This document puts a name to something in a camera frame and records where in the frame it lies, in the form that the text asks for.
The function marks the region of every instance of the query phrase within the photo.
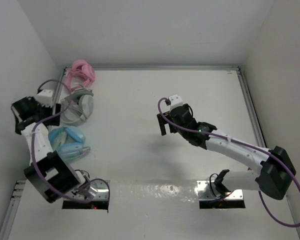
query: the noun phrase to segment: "pink object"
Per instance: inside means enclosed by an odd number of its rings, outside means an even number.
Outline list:
[[[82,80],[82,85],[85,88],[88,88],[96,80],[96,73],[89,63],[85,60],[79,59],[72,63],[72,67],[65,77],[65,85],[71,89],[71,92],[81,88],[81,86],[71,87],[73,77]]]

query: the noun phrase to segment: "blue headphones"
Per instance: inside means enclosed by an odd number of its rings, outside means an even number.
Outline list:
[[[90,151],[89,146],[84,146],[86,137],[84,133],[75,126],[62,126],[53,129],[48,136],[52,149],[65,160],[75,160],[85,155]]]

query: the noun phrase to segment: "white table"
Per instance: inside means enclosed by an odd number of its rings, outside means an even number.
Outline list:
[[[298,239],[294,228],[268,216],[257,192],[244,191],[244,209],[199,209],[196,180],[247,167],[178,134],[160,134],[158,100],[179,94],[197,121],[257,144],[236,69],[109,68],[96,76],[94,111],[80,126],[91,153],[72,166],[110,180],[109,213],[61,209],[62,200],[45,202],[27,182],[9,240]],[[60,99],[65,96],[62,90]],[[280,220],[293,223],[286,199],[266,202]]]

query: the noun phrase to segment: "gray headphones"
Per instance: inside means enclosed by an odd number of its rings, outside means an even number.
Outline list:
[[[77,125],[85,122],[94,110],[93,93],[91,89],[79,88],[72,95],[61,100],[64,109],[72,101],[66,112],[61,114],[61,120],[67,125]]]

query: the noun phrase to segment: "white wall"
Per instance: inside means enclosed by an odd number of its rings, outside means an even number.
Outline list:
[[[272,0],[18,0],[54,62],[241,65]]]
[[[17,0],[0,0],[0,228],[16,180],[29,162],[26,141],[14,133],[14,101],[34,94],[59,73]]]
[[[286,148],[300,181],[300,0],[275,2],[244,71],[266,142]],[[300,221],[295,186],[289,197]]]

